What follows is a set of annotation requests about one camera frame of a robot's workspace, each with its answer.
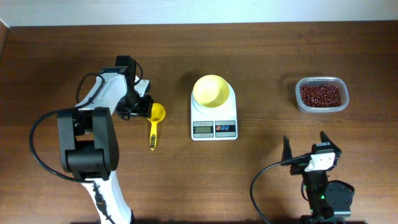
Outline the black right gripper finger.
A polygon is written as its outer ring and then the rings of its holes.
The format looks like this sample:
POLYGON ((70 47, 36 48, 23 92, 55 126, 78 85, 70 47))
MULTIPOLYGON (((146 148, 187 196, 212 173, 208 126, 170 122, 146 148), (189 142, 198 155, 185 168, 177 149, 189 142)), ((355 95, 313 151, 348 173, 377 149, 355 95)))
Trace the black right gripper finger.
POLYGON ((282 151, 282 157, 281 157, 281 165, 282 166, 288 166, 290 164, 290 160, 293 158, 292 155, 292 150, 290 147, 290 141, 288 137, 285 135, 283 138, 283 151, 282 151))
POLYGON ((326 135, 326 133, 324 131, 320 132, 320 139, 321 139, 321 142, 330 143, 330 146, 332 149, 339 149, 339 147, 330 140, 330 138, 326 135))

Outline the yellow measuring scoop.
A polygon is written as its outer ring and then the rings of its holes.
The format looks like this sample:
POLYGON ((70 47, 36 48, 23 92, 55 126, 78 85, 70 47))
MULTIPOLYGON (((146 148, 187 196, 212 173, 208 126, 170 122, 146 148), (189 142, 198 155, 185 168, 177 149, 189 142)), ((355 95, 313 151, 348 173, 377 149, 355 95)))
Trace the yellow measuring scoop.
POLYGON ((151 151, 154 151, 157 146, 157 125, 164 120, 165 115, 165 108, 160 103, 154 103, 152 105, 151 117, 148 118, 151 125, 149 142, 151 151))

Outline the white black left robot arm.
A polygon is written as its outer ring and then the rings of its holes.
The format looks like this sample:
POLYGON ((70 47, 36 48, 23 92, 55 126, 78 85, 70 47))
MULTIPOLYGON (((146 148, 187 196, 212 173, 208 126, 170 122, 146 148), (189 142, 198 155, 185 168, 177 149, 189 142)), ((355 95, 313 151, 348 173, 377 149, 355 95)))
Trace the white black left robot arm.
POLYGON ((150 81, 128 55, 96 73, 96 83, 74 109, 57 115, 61 164, 88 191, 100 223, 134 223, 116 169, 119 146, 112 115, 123 120, 149 118, 153 99, 150 81))

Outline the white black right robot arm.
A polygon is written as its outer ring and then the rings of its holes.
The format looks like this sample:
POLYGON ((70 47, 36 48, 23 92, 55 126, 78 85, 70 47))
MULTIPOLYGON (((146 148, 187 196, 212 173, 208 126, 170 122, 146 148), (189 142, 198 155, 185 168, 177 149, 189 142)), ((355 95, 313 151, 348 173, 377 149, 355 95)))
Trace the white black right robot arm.
POLYGON ((282 165, 290 166, 291 175, 303 178, 301 191, 307 197, 311 214, 302 215, 300 223, 344 223, 351 216, 354 187, 340 180, 329 180, 328 172, 338 163, 342 151, 324 133, 320 143, 309 153, 294 157, 287 136, 284 136, 282 165))

